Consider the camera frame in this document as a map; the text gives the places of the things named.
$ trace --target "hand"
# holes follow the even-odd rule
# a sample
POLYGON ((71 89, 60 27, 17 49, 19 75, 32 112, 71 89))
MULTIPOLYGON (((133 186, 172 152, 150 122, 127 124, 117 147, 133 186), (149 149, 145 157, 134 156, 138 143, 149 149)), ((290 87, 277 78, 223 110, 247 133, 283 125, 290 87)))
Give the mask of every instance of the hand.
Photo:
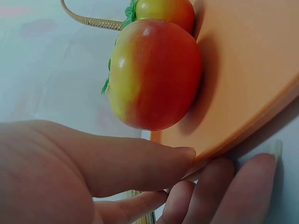
POLYGON ((180 182, 168 197, 161 190, 179 182, 194 157, 188 148, 94 136, 52 122, 0 124, 0 223, 130 224, 166 200, 160 224, 212 217, 212 223, 262 222, 273 156, 255 157, 233 181, 232 162, 214 160, 199 184, 180 182), (146 192, 118 202, 92 200, 129 189, 146 192))

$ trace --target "braided rope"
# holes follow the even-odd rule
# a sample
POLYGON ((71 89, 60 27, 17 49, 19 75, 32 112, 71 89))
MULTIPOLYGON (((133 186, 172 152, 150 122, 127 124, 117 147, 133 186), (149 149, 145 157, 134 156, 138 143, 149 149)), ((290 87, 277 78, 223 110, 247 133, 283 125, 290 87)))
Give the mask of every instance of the braided rope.
POLYGON ((118 30, 121 31, 121 26, 123 22, 120 21, 113 21, 113 20, 104 20, 104 19, 95 19, 77 15, 73 13, 68 7, 65 5, 64 0, 60 0, 60 3, 64 9, 64 11, 74 20, 83 23, 88 26, 104 28, 104 29, 111 29, 111 30, 118 30))

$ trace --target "green leaf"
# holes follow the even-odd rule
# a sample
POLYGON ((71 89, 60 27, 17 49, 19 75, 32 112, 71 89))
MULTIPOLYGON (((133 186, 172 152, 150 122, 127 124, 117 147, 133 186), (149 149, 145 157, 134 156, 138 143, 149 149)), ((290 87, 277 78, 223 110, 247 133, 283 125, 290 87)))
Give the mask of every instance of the green leaf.
POLYGON ((117 38, 116 38, 116 40, 115 40, 114 46, 115 46, 115 45, 116 45, 116 43, 117 43, 118 36, 117 36, 117 38))
POLYGON ((124 29, 130 23, 136 21, 136 4, 138 0, 131 0, 130 5, 126 8, 126 20, 123 22, 121 28, 124 29))
POLYGON ((109 62, 108 62, 108 69, 110 71, 110 66, 111 66, 111 59, 109 59, 109 62))
POLYGON ((105 82, 105 84, 104 84, 104 86, 103 86, 103 88, 102 88, 102 95, 105 94, 108 85, 109 85, 109 77, 108 77, 108 79, 106 79, 106 82, 105 82))

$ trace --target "fingernail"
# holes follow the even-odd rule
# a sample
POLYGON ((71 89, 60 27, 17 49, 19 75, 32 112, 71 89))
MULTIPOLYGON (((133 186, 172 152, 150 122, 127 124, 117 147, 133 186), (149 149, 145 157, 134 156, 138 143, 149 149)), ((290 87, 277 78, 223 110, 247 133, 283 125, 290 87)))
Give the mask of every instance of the fingernail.
POLYGON ((196 151, 194 150, 194 148, 191 148, 191 147, 177 147, 176 150, 183 151, 190 158, 195 158, 196 157, 196 151))
POLYGON ((283 148, 283 143, 282 143, 281 140, 273 141, 268 146, 267 151, 268 151, 269 154, 274 156, 276 163, 282 155, 282 148, 283 148))
POLYGON ((164 189, 163 191, 165 191, 168 195, 170 194, 171 192, 171 188, 168 188, 168 189, 164 189))

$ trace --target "finger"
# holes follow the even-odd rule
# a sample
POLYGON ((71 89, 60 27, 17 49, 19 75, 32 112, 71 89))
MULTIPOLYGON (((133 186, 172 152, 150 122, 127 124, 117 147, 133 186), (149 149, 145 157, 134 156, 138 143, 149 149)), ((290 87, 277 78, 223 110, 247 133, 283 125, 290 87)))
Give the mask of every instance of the finger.
POLYGON ((156 224, 181 224, 187 214, 195 184, 182 181, 169 194, 162 216, 156 224))
POLYGON ((96 211, 104 224, 131 224, 166 202, 165 191, 142 192, 117 202, 95 202, 96 211))
POLYGON ((275 158, 269 154, 255 156, 247 162, 229 186, 212 224, 263 223, 275 169, 275 158))
POLYGON ((47 121, 22 122, 55 143, 79 168, 94 197, 129 189, 158 191, 177 183, 195 157, 189 148, 171 148, 142 139, 82 133, 47 121))
POLYGON ((209 224, 234 178, 232 161, 216 159, 204 168, 194 189, 184 224, 209 224))

